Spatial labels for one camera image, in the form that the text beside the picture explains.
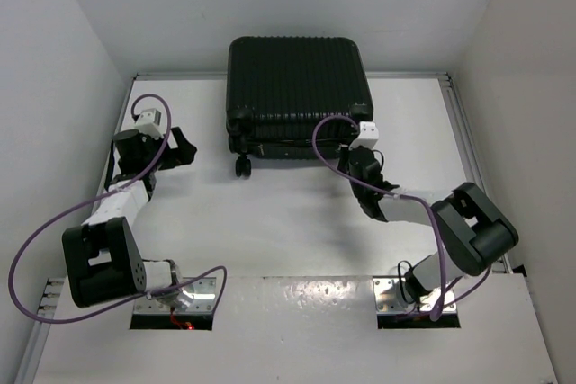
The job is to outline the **black hard-shell suitcase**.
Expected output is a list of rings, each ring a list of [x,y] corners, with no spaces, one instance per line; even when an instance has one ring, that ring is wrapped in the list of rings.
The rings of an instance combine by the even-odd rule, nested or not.
[[[229,46],[226,130],[238,177],[252,157],[339,156],[374,103],[359,48],[344,37],[243,36]]]

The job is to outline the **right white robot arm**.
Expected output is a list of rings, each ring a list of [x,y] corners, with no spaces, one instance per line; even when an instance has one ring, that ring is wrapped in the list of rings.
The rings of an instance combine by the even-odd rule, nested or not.
[[[383,164],[365,147],[345,148],[337,166],[352,178],[353,195],[364,214],[379,222],[430,226],[442,250],[409,268],[399,294],[417,303],[441,283],[478,276],[519,241],[516,228],[476,183],[450,192],[411,192],[386,181]]]

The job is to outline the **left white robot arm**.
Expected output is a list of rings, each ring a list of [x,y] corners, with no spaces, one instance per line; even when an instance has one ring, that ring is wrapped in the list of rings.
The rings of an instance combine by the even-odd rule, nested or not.
[[[82,225],[62,235],[63,252],[72,299],[88,308],[115,299],[141,294],[148,277],[144,260],[131,231],[140,210],[151,200],[156,171],[169,170],[194,161],[197,147],[178,127],[170,130],[176,147],[162,150],[159,160],[136,183],[136,178],[160,151],[163,136],[128,129],[112,137],[112,154],[105,190],[113,195],[100,201]],[[120,172],[115,174],[113,167]]]

